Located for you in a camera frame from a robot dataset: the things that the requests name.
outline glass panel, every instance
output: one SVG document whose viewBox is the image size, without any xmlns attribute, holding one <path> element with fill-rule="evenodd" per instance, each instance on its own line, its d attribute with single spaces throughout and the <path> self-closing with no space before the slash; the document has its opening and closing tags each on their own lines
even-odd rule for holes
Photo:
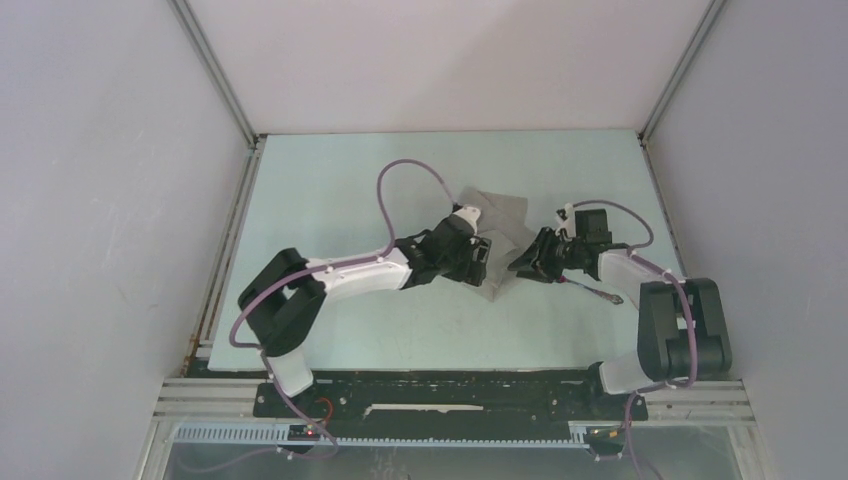
<svg viewBox="0 0 848 480">
<path fill-rule="evenodd" d="M 724 428 L 637 428 L 633 432 L 640 459 L 651 462 L 665 479 L 741 479 L 730 439 Z M 207 473 L 206 468 L 256 451 L 256 446 L 174 445 L 166 478 L 170 480 L 490 480 L 636 478 L 628 459 L 595 463 L 580 449 L 531 448 L 372 448 L 342 447 L 329 460 L 287 460 L 285 454 L 265 453 Z M 643 463 L 644 478 L 652 478 Z"/>
</svg>

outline white wall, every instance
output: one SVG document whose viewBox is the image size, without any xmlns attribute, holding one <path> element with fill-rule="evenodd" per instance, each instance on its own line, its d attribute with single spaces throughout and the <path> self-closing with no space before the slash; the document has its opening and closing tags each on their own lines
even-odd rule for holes
<svg viewBox="0 0 848 480">
<path fill-rule="evenodd" d="M 193 0 L 263 133 L 641 128 L 709 0 Z"/>
<path fill-rule="evenodd" d="M 164 0 L 2 12 L 0 478 L 130 478 L 246 147 Z"/>
<path fill-rule="evenodd" d="M 845 478 L 848 3 L 731 1 L 653 162 L 787 479 Z"/>
</svg>

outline fabric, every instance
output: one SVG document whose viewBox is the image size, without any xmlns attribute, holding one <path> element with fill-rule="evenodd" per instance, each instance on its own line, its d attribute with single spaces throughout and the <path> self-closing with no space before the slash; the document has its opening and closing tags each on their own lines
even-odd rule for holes
<svg viewBox="0 0 848 480">
<path fill-rule="evenodd" d="M 479 287 L 468 288 L 494 302 L 516 282 L 515 273 L 508 271 L 507 267 L 536 238 L 536 234 L 524 225 L 527 199 L 466 187 L 459 203 L 480 209 L 477 234 L 492 242 L 486 263 L 486 279 Z"/>
</svg>

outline gray wall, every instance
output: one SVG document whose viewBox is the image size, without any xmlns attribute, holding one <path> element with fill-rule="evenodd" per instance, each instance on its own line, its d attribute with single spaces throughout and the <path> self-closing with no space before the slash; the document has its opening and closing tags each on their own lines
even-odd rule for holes
<svg viewBox="0 0 848 480">
<path fill-rule="evenodd" d="M 844 478 L 848 3 L 729 2 L 651 146 L 785 478 Z"/>
<path fill-rule="evenodd" d="M 164 0 L 0 10 L 0 478 L 129 478 L 246 147 Z"/>
</svg>

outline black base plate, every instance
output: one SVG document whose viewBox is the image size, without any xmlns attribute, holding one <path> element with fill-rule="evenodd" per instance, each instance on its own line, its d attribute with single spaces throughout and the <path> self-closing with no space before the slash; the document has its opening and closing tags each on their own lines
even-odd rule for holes
<svg viewBox="0 0 848 480">
<path fill-rule="evenodd" d="M 569 421 L 620 421 L 627 395 L 594 397 L 586 370 L 315 371 L 314 385 L 294 398 L 312 418 L 329 412 L 329 430 L 349 438 L 404 440 L 569 440 Z M 373 404 L 476 405 L 482 410 L 371 410 Z M 274 386 L 257 389 L 253 415 L 294 418 Z M 633 407 L 634 420 L 647 410 Z"/>
</svg>

